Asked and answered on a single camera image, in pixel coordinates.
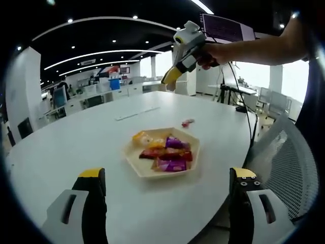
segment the white round table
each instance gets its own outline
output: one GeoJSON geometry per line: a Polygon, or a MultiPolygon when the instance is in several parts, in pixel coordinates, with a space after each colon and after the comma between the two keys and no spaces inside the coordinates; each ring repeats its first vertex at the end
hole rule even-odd
{"type": "MultiPolygon", "coordinates": [[[[250,121],[253,128],[253,114],[250,121]]],[[[243,165],[248,149],[246,114],[232,106],[156,91],[62,118],[14,146],[7,165],[17,197],[38,227],[46,220],[48,206],[71,189],[82,171],[104,167],[108,242],[180,244],[195,237],[221,207],[229,193],[229,169],[243,165]],[[139,113],[151,108],[156,109],[139,113]],[[132,135],[180,129],[188,118],[195,123],[184,130],[201,144],[197,169],[155,181],[138,178],[122,154],[132,135]]]]}

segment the gray mesh chair back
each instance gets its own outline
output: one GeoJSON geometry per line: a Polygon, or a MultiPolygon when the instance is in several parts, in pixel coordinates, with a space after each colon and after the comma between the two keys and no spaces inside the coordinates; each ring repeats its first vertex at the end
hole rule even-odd
{"type": "Polygon", "coordinates": [[[271,99],[271,91],[267,88],[261,87],[261,91],[259,92],[258,101],[261,103],[269,103],[271,99]]]}
{"type": "Polygon", "coordinates": [[[269,109],[268,109],[268,116],[272,118],[277,118],[281,114],[288,113],[287,107],[288,107],[287,96],[272,91],[269,109]]]}
{"type": "Polygon", "coordinates": [[[311,150],[296,126],[280,116],[248,152],[245,168],[260,178],[287,206],[289,218],[304,215],[318,193],[318,174],[311,150]]]}

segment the plate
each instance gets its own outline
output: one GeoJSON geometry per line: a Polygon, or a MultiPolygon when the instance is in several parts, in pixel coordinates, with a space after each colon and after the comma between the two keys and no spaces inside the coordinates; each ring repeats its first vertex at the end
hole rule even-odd
{"type": "Polygon", "coordinates": [[[180,131],[176,128],[163,128],[156,130],[146,130],[145,131],[151,137],[159,137],[159,135],[169,135],[177,137],[181,141],[189,142],[191,145],[191,152],[193,156],[193,161],[191,162],[191,168],[185,171],[179,172],[156,172],[151,169],[153,160],[150,159],[139,159],[140,153],[144,150],[143,147],[139,147],[133,144],[132,140],[125,146],[124,153],[128,163],[132,166],[135,172],[141,178],[146,179],[159,179],[172,177],[177,175],[187,174],[197,167],[198,164],[198,156],[200,150],[200,141],[199,139],[193,137],[192,135],[180,131]]]}

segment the ceiling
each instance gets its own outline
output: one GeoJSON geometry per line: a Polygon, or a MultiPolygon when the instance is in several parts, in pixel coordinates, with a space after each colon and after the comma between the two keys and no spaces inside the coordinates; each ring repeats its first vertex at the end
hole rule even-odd
{"type": "MultiPolygon", "coordinates": [[[[215,15],[246,24],[255,32],[272,35],[280,34],[280,29],[274,25],[274,20],[287,21],[290,15],[288,10],[280,11],[273,1],[268,0],[201,1],[215,15]]],[[[102,19],[71,23],[32,41],[48,29],[67,23],[69,18],[75,21],[99,16],[132,17],[137,15],[139,19],[176,28],[183,26],[188,20],[199,23],[199,14],[203,12],[190,0],[33,0],[21,1],[15,9],[17,10],[16,16],[20,19],[16,24],[19,31],[11,38],[16,46],[21,45],[23,48],[31,46],[42,55],[41,82],[45,82],[42,87],[49,85],[47,80],[58,81],[59,74],[79,68],[80,66],[77,65],[79,62],[93,58],[96,58],[97,64],[114,62],[129,59],[137,53],[107,53],[88,56],[44,70],[49,65],[93,52],[120,49],[147,50],[172,41],[175,33],[168,28],[139,21],[102,19]]],[[[158,50],[171,50],[171,47],[169,45],[158,50]]]]}

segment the computer screen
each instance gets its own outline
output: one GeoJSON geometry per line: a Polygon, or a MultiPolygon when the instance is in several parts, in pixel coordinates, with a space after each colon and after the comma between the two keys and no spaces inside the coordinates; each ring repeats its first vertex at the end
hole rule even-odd
{"type": "Polygon", "coordinates": [[[255,33],[251,27],[211,14],[201,14],[201,28],[207,41],[211,42],[230,43],[255,40],[255,33]]]}
{"type": "Polygon", "coordinates": [[[120,67],[120,73],[121,74],[129,74],[130,73],[130,67],[120,67]]]}
{"type": "Polygon", "coordinates": [[[62,107],[67,103],[66,90],[64,86],[54,90],[53,100],[56,108],[62,107]]]}

